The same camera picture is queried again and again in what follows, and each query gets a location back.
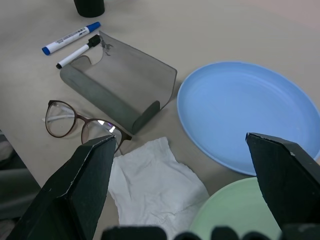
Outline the black whiteboard marker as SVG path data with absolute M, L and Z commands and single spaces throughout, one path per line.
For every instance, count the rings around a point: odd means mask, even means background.
M 85 45 L 83 45 L 82 47 L 80 47 L 78 50 L 76 50 L 75 52 L 71 53 L 70 55 L 68 55 L 67 57 L 65 57 L 64 59 L 62 59 L 61 61 L 59 61 L 56 64 L 56 68 L 58 70 L 62 69 L 64 66 L 66 66 L 67 64 L 71 63 L 73 60 L 75 60 L 76 58 L 80 57 L 83 53 L 85 53 L 86 51 L 88 51 L 89 49 L 96 47 L 97 45 L 99 45 L 101 42 L 101 38 L 98 34 L 94 35 L 93 37 L 91 37 L 88 40 L 88 43 L 86 43 Z

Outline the blue whiteboard marker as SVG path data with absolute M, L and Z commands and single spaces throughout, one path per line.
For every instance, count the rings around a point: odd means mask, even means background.
M 88 35 L 89 33 L 94 32 L 101 26 L 101 23 L 99 21 L 94 22 L 90 25 L 87 25 L 83 28 L 78 29 L 75 32 L 70 33 L 69 35 L 66 35 L 59 40 L 56 40 L 46 46 L 44 46 L 41 50 L 46 55 L 49 56 L 52 53 L 64 48 L 65 46 L 75 42 L 76 40 Z

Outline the black cup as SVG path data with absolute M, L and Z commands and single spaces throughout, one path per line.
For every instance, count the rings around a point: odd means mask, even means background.
M 105 12 L 104 0 L 73 0 L 78 14 L 85 18 L 95 18 Z

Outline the white cloth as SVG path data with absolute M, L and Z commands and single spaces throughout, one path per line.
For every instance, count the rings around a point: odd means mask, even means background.
M 166 137 L 115 157 L 108 191 L 120 225 L 160 227 L 168 240 L 189 229 L 210 197 L 198 176 L 176 161 Z

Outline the blue plate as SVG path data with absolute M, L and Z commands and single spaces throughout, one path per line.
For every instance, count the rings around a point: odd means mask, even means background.
M 257 64 L 224 61 L 198 68 L 179 88 L 177 112 L 191 141 L 238 173 L 256 173 L 247 133 L 295 142 L 313 159 L 320 157 L 316 105 L 295 83 Z

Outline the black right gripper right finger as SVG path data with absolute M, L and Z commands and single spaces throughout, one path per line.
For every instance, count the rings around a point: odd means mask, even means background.
M 292 141 L 253 132 L 245 141 L 277 224 L 320 224 L 320 165 Z

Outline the grey glasses case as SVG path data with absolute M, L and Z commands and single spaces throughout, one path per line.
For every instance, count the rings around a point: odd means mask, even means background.
M 74 91 L 127 132 L 137 134 L 170 101 L 178 71 L 102 31 L 102 58 L 82 55 L 60 70 Z

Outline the brown round-frame glasses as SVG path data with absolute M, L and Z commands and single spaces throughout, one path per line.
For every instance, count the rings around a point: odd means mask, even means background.
M 101 118 L 85 117 L 77 113 L 70 104 L 62 100 L 50 100 L 48 102 L 45 118 L 43 118 L 42 121 L 45 124 L 47 132 L 57 139 L 72 134 L 78 122 L 81 121 L 81 143 L 84 144 L 96 138 L 113 135 L 116 140 L 116 153 L 125 141 L 132 140 L 132 136 L 116 124 Z

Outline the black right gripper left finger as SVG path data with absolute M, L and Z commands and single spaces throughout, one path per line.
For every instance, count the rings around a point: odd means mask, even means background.
M 47 180 L 6 240 L 93 240 L 115 150 L 114 135 L 79 146 Z

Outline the green plate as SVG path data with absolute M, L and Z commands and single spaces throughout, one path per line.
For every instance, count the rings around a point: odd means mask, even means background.
M 202 240 L 210 240 L 216 227 L 230 227 L 239 237 L 258 232 L 277 240 L 281 234 L 256 177 L 235 181 L 218 190 L 200 208 L 189 230 Z

